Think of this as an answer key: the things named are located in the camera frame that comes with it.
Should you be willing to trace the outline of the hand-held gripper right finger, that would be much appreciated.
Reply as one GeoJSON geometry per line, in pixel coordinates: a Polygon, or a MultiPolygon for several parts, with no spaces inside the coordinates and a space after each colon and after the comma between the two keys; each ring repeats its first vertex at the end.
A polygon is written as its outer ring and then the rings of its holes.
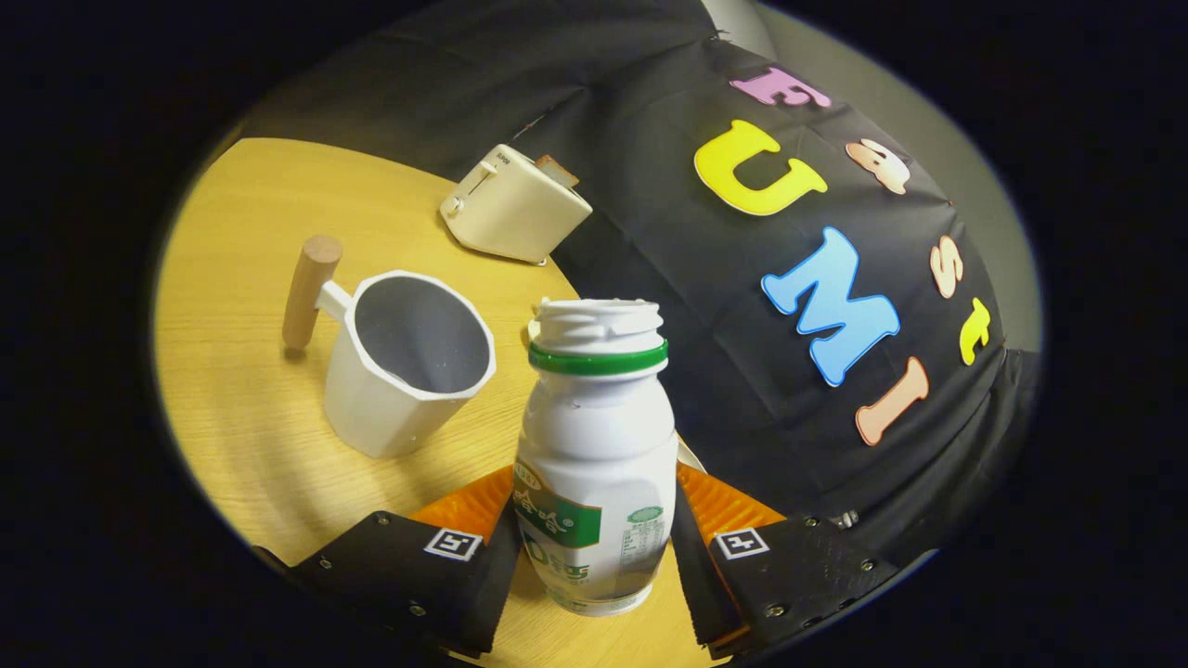
{"type": "Polygon", "coordinates": [[[695,639],[714,660],[742,661],[819,634],[902,572],[830,521],[783,515],[685,464],[670,543],[695,639]]]}

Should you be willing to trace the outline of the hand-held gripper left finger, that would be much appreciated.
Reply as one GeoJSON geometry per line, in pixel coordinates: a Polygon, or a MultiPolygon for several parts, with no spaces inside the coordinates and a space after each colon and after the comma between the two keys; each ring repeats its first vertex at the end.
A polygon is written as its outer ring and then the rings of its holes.
{"type": "Polygon", "coordinates": [[[331,609],[440,651],[489,653],[508,601],[522,534],[512,466],[404,516],[369,512],[293,566],[273,571],[331,609]]]}

